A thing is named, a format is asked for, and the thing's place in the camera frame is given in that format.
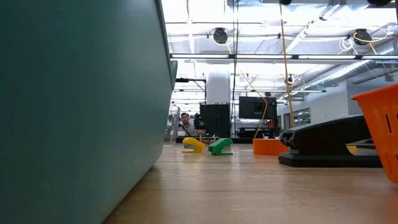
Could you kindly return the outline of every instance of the teal panel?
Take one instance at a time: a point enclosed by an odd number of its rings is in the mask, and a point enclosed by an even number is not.
[[[2,223],[101,223],[159,158],[175,76],[158,12],[0,2]]]

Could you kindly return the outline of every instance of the wire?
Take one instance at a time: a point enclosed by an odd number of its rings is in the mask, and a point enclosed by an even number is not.
[[[372,43],[369,43],[369,45],[371,46],[371,48],[372,48],[374,54],[377,55],[376,49],[373,47],[373,44],[372,44]],[[391,74],[390,70],[386,67],[386,65],[385,65],[383,62],[381,62],[381,64],[382,64],[383,67],[387,70],[387,72],[388,72],[388,74],[391,76],[391,78],[394,79],[394,76]]]
[[[356,51],[356,49],[354,48],[354,46],[353,46],[352,48],[353,48],[354,52],[355,52],[357,55],[359,55],[359,53]],[[372,73],[372,75],[373,75],[374,77],[378,78],[378,76],[377,76],[375,73],[372,72],[372,70],[366,65],[366,63],[364,63],[363,65],[365,65],[365,67],[369,70],[370,73]]]
[[[294,117],[293,117],[293,105],[292,105],[292,96],[290,95],[290,86],[287,83],[288,77],[287,77],[287,61],[286,61],[286,43],[285,43],[285,30],[284,30],[284,18],[282,14],[282,5],[279,4],[279,10],[280,10],[280,26],[282,27],[282,40],[283,40],[283,46],[284,46],[284,62],[285,62],[285,84],[286,84],[286,90],[287,90],[287,99],[289,101],[289,108],[290,108],[290,127],[294,128]]]
[[[373,44],[372,44],[372,43],[369,43],[369,45],[371,46],[371,48],[372,48],[374,54],[377,55],[377,52],[376,52],[376,50],[374,49]]]
[[[239,2],[237,2],[237,11],[239,10]],[[232,107],[234,110],[234,113],[231,113],[231,120],[232,120],[232,115],[236,114],[236,105],[235,105],[235,84],[236,84],[236,64],[237,64],[237,54],[238,54],[238,32],[236,33],[236,43],[235,43],[235,3],[232,2],[232,7],[233,7],[233,47],[234,47],[234,53],[235,53],[235,58],[234,58],[234,80],[233,80],[233,88],[232,88]],[[239,16],[236,24],[236,29],[239,29]],[[231,49],[229,47],[229,44],[227,45],[230,54],[232,54]],[[236,137],[236,116],[234,116],[234,136]]]
[[[229,53],[230,54],[232,54],[232,51],[231,51],[231,47],[229,47],[229,45],[226,45],[227,46],[227,48],[228,48],[228,50],[229,50]],[[268,102],[267,102],[267,100],[256,90],[256,88],[254,87],[254,86],[252,86],[251,85],[251,83],[250,83],[250,81],[246,78],[246,76],[244,75],[244,73],[242,72],[242,70],[238,67],[238,69],[239,69],[239,71],[241,72],[241,75],[243,76],[243,78],[247,81],[247,83],[251,86],[251,88],[264,100],[264,102],[265,102],[265,104],[266,104],[266,107],[264,108],[264,112],[262,112],[262,118],[261,118],[261,120],[260,120],[260,122],[259,122],[259,126],[257,127],[257,131],[256,131],[256,133],[255,133],[255,135],[254,135],[254,138],[256,138],[256,136],[257,136],[257,134],[258,134],[258,132],[259,132],[259,130],[260,130],[260,128],[261,128],[261,125],[262,125],[262,122],[264,121],[264,117],[266,116],[266,112],[267,112],[267,108],[268,108]]]
[[[341,54],[341,53],[343,53],[343,52],[347,52],[347,51],[353,49],[353,48],[354,48],[354,42],[353,42],[353,40],[351,40],[351,39],[348,39],[348,40],[345,40],[345,39],[344,39],[344,40],[340,40],[339,43],[338,43],[338,47],[339,47],[340,50],[341,50],[341,52],[338,52],[338,53],[337,53],[337,54],[339,55],[339,54]]]

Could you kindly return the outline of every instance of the ceiling light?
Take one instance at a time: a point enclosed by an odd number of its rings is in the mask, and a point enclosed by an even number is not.
[[[257,92],[270,92],[270,93],[286,93],[286,90],[256,90]],[[235,90],[237,93],[255,92],[254,90]],[[297,93],[325,93],[326,90],[292,90],[291,95],[296,95]]]
[[[171,58],[229,58],[229,55],[215,54],[171,54]]]
[[[354,59],[355,55],[300,55],[298,59]]]
[[[365,55],[365,56],[362,56],[362,59],[379,59],[379,60],[396,59],[396,60],[398,60],[398,55]]]
[[[242,54],[237,55],[236,58],[240,59],[283,59],[285,58],[283,55],[250,55],[250,54]],[[292,58],[291,55],[286,55],[286,59]]]

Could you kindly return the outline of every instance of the man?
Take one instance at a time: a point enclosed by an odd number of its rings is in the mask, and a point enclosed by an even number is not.
[[[181,121],[182,121],[182,125],[180,125],[178,131],[184,131],[186,136],[194,136],[195,135],[195,127],[189,123],[189,114],[182,113]]]

